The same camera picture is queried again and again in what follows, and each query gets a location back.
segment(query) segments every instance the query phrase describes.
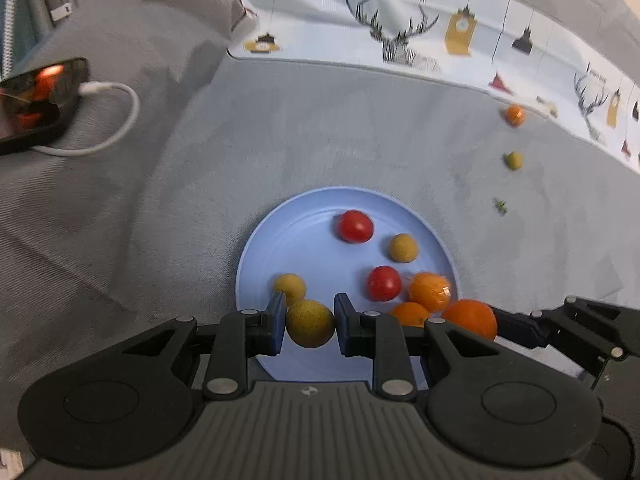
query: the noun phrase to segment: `robotic arm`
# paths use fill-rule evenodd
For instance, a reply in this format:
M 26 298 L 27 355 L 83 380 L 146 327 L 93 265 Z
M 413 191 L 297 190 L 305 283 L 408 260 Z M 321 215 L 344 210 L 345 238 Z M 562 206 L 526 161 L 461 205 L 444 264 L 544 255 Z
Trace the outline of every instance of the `robotic arm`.
M 219 324 L 178 317 L 40 379 L 18 408 L 38 457 L 25 478 L 638 476 L 640 312 L 574 297 L 531 316 L 494 308 L 500 336 L 555 346 L 596 377 L 590 390 L 444 320 L 405 327 L 337 294 L 340 351 L 372 359 L 372 387 L 249 384 L 246 359 L 279 353 L 285 312 L 275 294 Z

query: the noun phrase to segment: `cherry tomato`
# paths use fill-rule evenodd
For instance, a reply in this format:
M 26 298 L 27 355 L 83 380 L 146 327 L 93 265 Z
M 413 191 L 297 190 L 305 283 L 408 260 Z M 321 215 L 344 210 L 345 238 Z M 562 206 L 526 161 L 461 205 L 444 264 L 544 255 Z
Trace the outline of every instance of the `cherry tomato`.
M 347 211 L 338 220 L 338 234 L 345 242 L 363 244 L 373 236 L 373 222 L 362 211 Z
M 367 278 L 367 292 L 373 301 L 392 300 L 401 289 L 400 274 L 393 267 L 376 267 Z

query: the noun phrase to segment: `plastic-wrapped orange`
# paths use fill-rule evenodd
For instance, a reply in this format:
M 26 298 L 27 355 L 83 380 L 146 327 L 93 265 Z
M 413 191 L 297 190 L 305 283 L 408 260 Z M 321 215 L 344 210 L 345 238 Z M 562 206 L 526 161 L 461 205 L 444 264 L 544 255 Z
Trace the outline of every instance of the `plastic-wrapped orange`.
M 491 341 L 498 335 L 494 311 L 478 300 L 458 300 L 441 317 Z
M 402 325 L 417 326 L 420 328 L 424 326 L 424 321 L 431 317 L 431 313 L 426 308 L 420 303 L 413 301 L 396 305 L 389 314 L 397 317 Z
M 449 280 L 433 272 L 414 274 L 408 290 L 409 299 L 420 303 L 429 312 L 444 310 L 451 299 Z
M 507 119 L 507 122 L 514 127 L 522 126 L 524 121 L 527 119 L 527 113 L 520 105 L 509 106 L 504 116 Z

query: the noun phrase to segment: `green-yellow fruit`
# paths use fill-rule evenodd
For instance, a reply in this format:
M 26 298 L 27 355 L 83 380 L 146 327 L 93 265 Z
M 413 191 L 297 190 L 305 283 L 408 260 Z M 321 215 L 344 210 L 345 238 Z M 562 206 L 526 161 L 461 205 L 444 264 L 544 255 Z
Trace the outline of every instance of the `green-yellow fruit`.
M 334 314 L 322 303 L 302 300 L 287 310 L 287 332 L 304 348 L 318 348 L 334 335 Z
M 523 163 L 522 153 L 511 152 L 509 155 L 504 156 L 504 163 L 510 170 L 519 170 Z
M 287 301 L 287 308 L 297 301 L 304 300 L 306 294 L 305 281 L 296 274 L 281 274 L 273 282 L 273 291 L 282 292 Z
M 419 252 L 418 244 L 406 233 L 394 236 L 389 244 L 389 257 L 401 264 L 414 261 Z

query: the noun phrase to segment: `plate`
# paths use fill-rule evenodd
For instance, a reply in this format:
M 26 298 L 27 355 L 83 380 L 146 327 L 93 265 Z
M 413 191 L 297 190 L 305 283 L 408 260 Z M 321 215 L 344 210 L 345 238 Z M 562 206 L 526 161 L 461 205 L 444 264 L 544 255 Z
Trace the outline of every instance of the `plate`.
M 335 233 L 337 219 L 349 209 L 366 213 L 374 223 L 373 238 L 364 244 L 348 244 Z M 420 255 L 408 264 L 386 256 L 391 238 L 408 233 L 417 241 Z M 398 298 L 369 300 L 366 279 L 374 267 L 388 265 L 402 277 Z M 236 308 L 265 309 L 274 280 L 293 272 L 306 283 L 306 298 L 334 309 L 334 295 L 346 292 L 358 312 L 388 312 L 407 301 L 406 285 L 415 272 L 447 276 L 451 301 L 460 293 L 458 273 L 433 228 L 398 200 L 369 189 L 325 187 L 297 195 L 280 204 L 260 222 L 242 251 L 236 275 Z M 338 339 L 320 348 L 296 345 L 285 333 L 277 357 L 259 356 L 264 369 L 278 381 L 371 381 L 372 361 L 340 354 Z M 412 358 L 418 387 L 425 387 L 420 359 Z

